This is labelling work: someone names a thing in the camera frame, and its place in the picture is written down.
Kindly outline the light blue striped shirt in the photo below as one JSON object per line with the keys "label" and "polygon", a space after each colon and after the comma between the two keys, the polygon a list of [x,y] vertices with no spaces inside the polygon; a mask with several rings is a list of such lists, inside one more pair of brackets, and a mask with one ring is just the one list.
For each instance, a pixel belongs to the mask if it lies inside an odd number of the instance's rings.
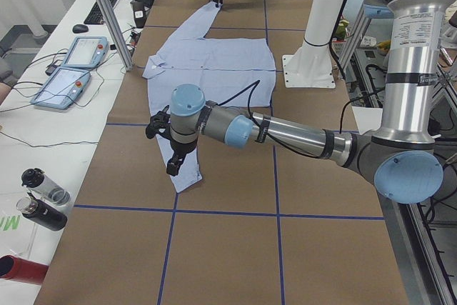
{"label": "light blue striped shirt", "polygon": [[207,39],[220,8],[212,1],[194,12],[149,57],[149,111],[172,106],[172,92],[194,84],[207,100],[228,106],[265,107],[276,83],[276,66],[265,39]]}

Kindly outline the lower teach pendant tablet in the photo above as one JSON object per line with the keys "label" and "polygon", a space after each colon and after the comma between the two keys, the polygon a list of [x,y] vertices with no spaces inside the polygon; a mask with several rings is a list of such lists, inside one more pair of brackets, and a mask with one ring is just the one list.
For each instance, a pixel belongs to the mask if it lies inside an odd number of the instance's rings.
{"label": "lower teach pendant tablet", "polygon": [[58,67],[42,85],[30,104],[65,110],[82,95],[91,74],[87,70]]}

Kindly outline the teach pendant tablet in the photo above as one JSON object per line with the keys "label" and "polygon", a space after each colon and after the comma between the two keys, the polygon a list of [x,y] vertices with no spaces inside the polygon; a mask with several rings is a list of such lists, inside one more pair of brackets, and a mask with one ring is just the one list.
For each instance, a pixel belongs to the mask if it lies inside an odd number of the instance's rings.
{"label": "teach pendant tablet", "polygon": [[61,66],[94,69],[101,64],[108,48],[105,36],[78,36],[66,53]]}
{"label": "teach pendant tablet", "polygon": [[30,104],[65,110],[82,95],[91,74],[87,70],[58,67],[42,85]]}

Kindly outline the clear water bottle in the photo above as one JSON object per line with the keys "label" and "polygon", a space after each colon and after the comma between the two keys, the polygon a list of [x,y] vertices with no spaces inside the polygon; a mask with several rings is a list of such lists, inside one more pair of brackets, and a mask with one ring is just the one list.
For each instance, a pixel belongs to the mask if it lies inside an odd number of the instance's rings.
{"label": "clear water bottle", "polygon": [[42,195],[51,203],[61,206],[69,202],[71,196],[39,168],[27,169],[21,175],[22,186]]}

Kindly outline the upper teach pendant tablet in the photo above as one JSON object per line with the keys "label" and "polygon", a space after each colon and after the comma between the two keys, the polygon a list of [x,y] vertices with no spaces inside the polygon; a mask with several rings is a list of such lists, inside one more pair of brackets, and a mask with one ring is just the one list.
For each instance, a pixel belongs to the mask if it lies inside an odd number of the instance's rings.
{"label": "upper teach pendant tablet", "polygon": [[108,48],[105,36],[78,36],[66,53],[61,66],[94,69],[101,64]]}

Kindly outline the black computer mouse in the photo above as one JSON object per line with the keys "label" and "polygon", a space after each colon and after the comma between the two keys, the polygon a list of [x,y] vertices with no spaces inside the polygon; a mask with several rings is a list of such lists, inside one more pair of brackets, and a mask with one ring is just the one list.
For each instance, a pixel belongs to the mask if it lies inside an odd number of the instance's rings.
{"label": "black computer mouse", "polygon": [[89,31],[89,27],[85,24],[76,24],[72,28],[74,34],[82,34]]}

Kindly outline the black water bottle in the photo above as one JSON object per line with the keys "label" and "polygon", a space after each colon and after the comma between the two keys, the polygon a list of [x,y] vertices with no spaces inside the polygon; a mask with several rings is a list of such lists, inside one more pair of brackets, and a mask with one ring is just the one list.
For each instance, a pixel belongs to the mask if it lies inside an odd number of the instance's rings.
{"label": "black water bottle", "polygon": [[65,214],[37,199],[32,193],[28,193],[19,199],[16,208],[22,216],[52,231],[60,231],[67,223]]}

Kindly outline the red cylinder bottle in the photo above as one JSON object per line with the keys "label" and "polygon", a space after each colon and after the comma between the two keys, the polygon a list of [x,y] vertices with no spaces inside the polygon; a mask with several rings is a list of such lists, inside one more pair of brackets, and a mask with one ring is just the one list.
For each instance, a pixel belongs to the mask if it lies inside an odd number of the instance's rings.
{"label": "red cylinder bottle", "polygon": [[42,285],[49,267],[12,255],[1,257],[1,278],[26,284]]}

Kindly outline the aluminium frame post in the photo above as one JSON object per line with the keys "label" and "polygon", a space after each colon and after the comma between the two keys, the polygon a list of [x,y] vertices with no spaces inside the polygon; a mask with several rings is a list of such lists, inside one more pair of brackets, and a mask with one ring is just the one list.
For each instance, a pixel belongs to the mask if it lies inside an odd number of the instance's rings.
{"label": "aluminium frame post", "polygon": [[116,45],[117,52],[121,57],[125,70],[132,70],[134,66],[133,60],[127,48],[126,42],[124,41],[124,37],[121,33],[121,28],[115,16],[111,2],[109,0],[96,0],[96,3],[99,5],[104,21],[108,27],[111,38]]}

